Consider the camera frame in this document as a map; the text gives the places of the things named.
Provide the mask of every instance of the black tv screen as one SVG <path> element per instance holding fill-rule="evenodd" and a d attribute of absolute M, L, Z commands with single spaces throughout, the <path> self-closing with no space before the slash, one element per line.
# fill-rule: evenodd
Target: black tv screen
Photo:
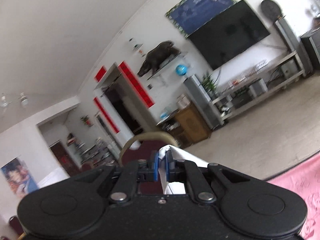
<path fill-rule="evenodd" d="M 215 70 L 269 34 L 251 7 L 241 0 L 188 38 Z"/>

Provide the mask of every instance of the wall shelf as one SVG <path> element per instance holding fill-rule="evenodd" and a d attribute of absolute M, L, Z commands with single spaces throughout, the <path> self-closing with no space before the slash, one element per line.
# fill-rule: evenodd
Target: wall shelf
<path fill-rule="evenodd" d="M 147 80 L 149 80 L 149 79 L 151 79 L 151 78 L 153 78 L 153 77 L 156 77 L 156 76 L 161 75 L 161 73 L 167 68 L 167 66 L 170 66 L 171 63 L 172 63 L 175 59 L 177 59 L 177 58 L 179 58 L 179 57 L 183 57 L 183 58 L 184 58 L 186 54 L 187 54 L 186 52 L 180 52 L 177 56 L 174 56 L 174 57 L 170 56 L 169 58 L 167 58 L 167 59 L 160 65 L 160 69 L 159 69 L 156 73 L 154 73 L 153 75 L 151 75 L 149 78 L 147 78 Z"/>

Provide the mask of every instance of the floor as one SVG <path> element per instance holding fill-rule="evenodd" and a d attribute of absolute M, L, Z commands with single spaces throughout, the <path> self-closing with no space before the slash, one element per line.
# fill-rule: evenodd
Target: floor
<path fill-rule="evenodd" d="M 186 151 L 265 179 L 320 148 L 320 75 L 301 79 Z"/>

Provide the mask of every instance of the doorway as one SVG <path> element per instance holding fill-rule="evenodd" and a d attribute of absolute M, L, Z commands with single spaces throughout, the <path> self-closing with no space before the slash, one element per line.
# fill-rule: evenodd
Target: doorway
<path fill-rule="evenodd" d="M 144 132 L 141 124 L 130 113 L 132 112 L 132 109 L 131 111 L 127 109 L 123 101 L 124 92 L 118 84 L 112 85 L 112 87 L 106 90 L 104 94 L 134 135 Z"/>
<path fill-rule="evenodd" d="M 52 145 L 50 149 L 70 177 L 80 173 L 78 166 L 71 159 L 60 141 Z"/>

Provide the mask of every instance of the taxidermy boar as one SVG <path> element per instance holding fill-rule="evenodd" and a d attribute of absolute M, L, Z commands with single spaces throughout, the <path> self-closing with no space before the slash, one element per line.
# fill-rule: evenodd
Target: taxidermy boar
<path fill-rule="evenodd" d="M 180 50 L 173 47 L 172 41 L 161 42 L 153 50 L 149 51 L 146 60 L 142 64 L 138 76 L 142 77 L 152 69 L 152 74 L 155 74 L 160 69 L 160 64 L 164 62 L 171 54 L 178 55 Z"/>

